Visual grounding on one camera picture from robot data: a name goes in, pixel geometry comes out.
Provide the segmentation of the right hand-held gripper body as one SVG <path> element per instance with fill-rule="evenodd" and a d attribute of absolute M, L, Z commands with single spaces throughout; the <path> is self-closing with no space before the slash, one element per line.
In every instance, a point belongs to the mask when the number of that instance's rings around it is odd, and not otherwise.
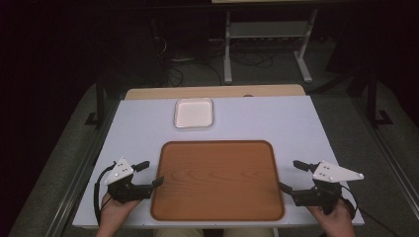
<path fill-rule="evenodd" d="M 311 172 L 314 186 L 309 190 L 293 191 L 291 197 L 296 206 L 320 206 L 324 214 L 330 214 L 342 197 L 342 182 L 360 181 L 358 173 L 341 166 L 321 161 L 315 172 Z"/>

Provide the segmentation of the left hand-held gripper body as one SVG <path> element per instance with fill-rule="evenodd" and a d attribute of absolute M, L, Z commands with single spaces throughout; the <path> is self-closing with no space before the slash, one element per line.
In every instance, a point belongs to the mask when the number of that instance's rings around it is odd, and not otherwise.
<path fill-rule="evenodd" d="M 121 203 L 150 198 L 153 192 L 151 185 L 135 185 L 132 182 L 135 171 L 131 166 L 126 158 L 121 158 L 105 180 L 108 193 Z"/>

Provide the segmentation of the person's left hand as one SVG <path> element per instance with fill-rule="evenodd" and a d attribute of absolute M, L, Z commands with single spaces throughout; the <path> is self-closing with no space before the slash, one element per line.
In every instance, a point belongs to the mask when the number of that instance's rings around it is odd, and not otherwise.
<path fill-rule="evenodd" d="M 140 200 L 121 203 L 114 200 L 110 194 L 105 194 L 101 204 L 100 226 L 121 226 L 125 223 L 130 213 L 140 204 Z"/>

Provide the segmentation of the person's right hand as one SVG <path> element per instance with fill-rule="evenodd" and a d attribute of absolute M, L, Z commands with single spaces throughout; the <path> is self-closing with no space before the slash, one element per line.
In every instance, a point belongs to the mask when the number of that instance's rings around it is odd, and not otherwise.
<path fill-rule="evenodd" d="M 354 230 L 347 205 L 341 200 L 337 202 L 335 209 L 330 214 L 324 214 L 319 206 L 308 206 L 307 210 L 313 215 L 324 231 L 337 231 L 338 229 Z"/>

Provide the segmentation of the person's left leg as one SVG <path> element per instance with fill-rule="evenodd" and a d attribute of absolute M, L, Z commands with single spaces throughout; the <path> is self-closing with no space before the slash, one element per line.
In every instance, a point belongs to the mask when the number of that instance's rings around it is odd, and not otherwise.
<path fill-rule="evenodd" d="M 153 237 L 204 237 L 204 232 L 201 229 L 157 229 Z"/>

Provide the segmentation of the person's leg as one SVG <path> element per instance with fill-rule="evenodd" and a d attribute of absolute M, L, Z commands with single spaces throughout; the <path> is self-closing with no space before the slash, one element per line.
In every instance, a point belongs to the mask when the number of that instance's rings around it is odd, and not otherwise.
<path fill-rule="evenodd" d="M 201 229 L 157 229 L 153 237 L 204 237 L 204 232 Z"/>
<path fill-rule="evenodd" d="M 223 230 L 223 237 L 275 237 L 270 228 L 230 228 Z"/>

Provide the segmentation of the person's right leg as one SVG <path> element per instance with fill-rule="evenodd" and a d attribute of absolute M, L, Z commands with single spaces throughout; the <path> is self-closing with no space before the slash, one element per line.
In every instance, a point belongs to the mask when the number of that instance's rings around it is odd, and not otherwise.
<path fill-rule="evenodd" d="M 223 230 L 223 237 L 275 237 L 270 228 L 230 228 Z"/>

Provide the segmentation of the brown wooden tray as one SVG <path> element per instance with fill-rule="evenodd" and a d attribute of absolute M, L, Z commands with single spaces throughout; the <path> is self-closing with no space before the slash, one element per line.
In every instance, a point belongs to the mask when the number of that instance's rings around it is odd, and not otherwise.
<path fill-rule="evenodd" d="M 272 145 L 265 140 L 163 145 L 151 215 L 158 221 L 277 221 L 285 214 Z"/>

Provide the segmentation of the black metal stand leg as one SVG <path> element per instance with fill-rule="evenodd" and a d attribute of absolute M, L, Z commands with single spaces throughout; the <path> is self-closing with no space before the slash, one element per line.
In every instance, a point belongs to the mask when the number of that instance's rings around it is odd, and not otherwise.
<path fill-rule="evenodd" d="M 377 110 L 377 75 L 373 70 L 368 82 L 367 117 L 373 127 L 378 127 L 382 124 L 392 124 L 392 120 L 386 111 Z"/>
<path fill-rule="evenodd" d="M 99 75 L 96 80 L 96 112 L 90 113 L 87 117 L 85 124 L 86 125 L 95 125 L 99 128 L 105 116 L 105 89 L 103 85 L 102 76 Z"/>

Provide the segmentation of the white square dish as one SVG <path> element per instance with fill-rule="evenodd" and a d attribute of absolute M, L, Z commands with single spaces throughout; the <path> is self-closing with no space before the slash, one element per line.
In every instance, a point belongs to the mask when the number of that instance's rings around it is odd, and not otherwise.
<path fill-rule="evenodd" d="M 178 128 L 209 127 L 213 123 L 213 102 L 210 98 L 180 99 L 176 102 L 174 124 Z"/>

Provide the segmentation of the white metal stand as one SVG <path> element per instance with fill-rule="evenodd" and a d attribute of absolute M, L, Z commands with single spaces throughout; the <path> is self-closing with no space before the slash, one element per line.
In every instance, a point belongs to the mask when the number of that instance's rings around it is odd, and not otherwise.
<path fill-rule="evenodd" d="M 312 82 L 312 77 L 304 61 L 304 55 L 315 24 L 318 10 L 313 9 L 305 21 L 277 22 L 232 22 L 231 13 L 225 15 L 225 36 L 223 56 L 223 77 L 226 84 L 232 83 L 231 40 L 243 39 L 302 39 L 299 50 L 293 52 L 294 59 L 306 84 Z"/>

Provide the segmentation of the aluminium frame rail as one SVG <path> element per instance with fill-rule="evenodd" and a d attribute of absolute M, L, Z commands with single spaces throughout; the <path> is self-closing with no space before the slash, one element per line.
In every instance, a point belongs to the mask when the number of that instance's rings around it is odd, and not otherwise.
<path fill-rule="evenodd" d="M 44 237 L 62 237 L 89 183 L 119 101 L 81 103 L 48 161 L 47 188 L 57 203 Z"/>
<path fill-rule="evenodd" d="M 383 110 L 373 112 L 373 117 L 370 118 L 369 109 L 363 105 L 360 99 L 352 98 L 351 102 L 356 108 L 357 113 L 362 117 L 364 124 L 377 143 L 380 152 L 382 153 L 386 163 L 388 164 L 392 174 L 395 177 L 395 182 L 401 189 L 401 192 L 409 204 L 412 212 L 416 218 L 419 219 L 419 192 L 414 187 L 407 173 L 403 170 L 396 154 L 388 145 L 387 141 L 379 130 L 379 128 L 383 125 L 393 125 L 393 121 L 388 116 L 386 111 Z"/>

